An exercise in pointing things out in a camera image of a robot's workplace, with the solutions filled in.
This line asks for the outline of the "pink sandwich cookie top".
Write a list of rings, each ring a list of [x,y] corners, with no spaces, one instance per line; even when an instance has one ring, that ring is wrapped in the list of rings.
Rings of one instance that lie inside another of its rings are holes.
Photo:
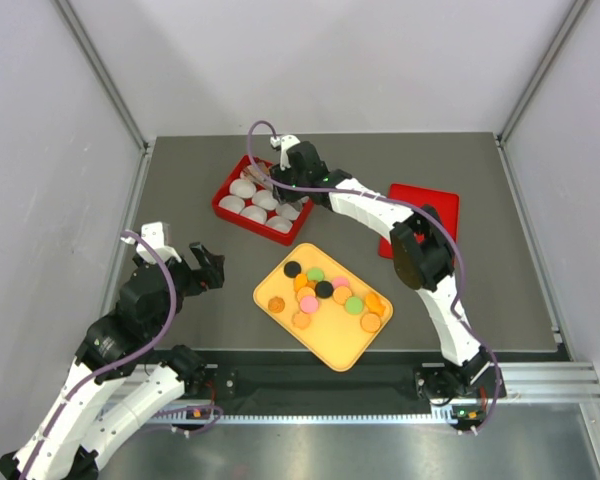
[[[337,276],[331,280],[331,284],[334,289],[337,289],[339,287],[349,287],[350,281],[347,277]]]

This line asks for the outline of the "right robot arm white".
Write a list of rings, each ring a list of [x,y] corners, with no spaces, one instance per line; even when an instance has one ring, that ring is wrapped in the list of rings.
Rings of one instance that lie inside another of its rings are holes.
[[[390,243],[398,278],[422,299],[440,340],[443,367],[422,374],[422,396],[445,405],[478,389],[491,365],[459,299],[464,282],[457,246],[430,205],[412,207],[366,188],[342,170],[329,170],[315,146],[293,135],[273,136],[280,160],[269,170],[282,203],[305,197],[349,217]]]

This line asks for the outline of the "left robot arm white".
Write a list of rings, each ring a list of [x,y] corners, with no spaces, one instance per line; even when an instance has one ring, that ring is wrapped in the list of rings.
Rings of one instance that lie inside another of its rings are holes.
[[[169,247],[137,246],[136,268],[114,308],[87,330],[61,391],[31,439],[0,458],[6,479],[95,479],[117,450],[171,402],[207,386],[204,360],[155,344],[185,298],[223,286],[224,258],[189,246],[191,268]]]

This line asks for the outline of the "orange leaf cookie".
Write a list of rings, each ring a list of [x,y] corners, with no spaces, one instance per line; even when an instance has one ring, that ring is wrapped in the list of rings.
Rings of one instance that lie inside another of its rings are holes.
[[[311,322],[311,315],[303,311],[296,312],[291,319],[292,326],[300,330],[308,328]]]

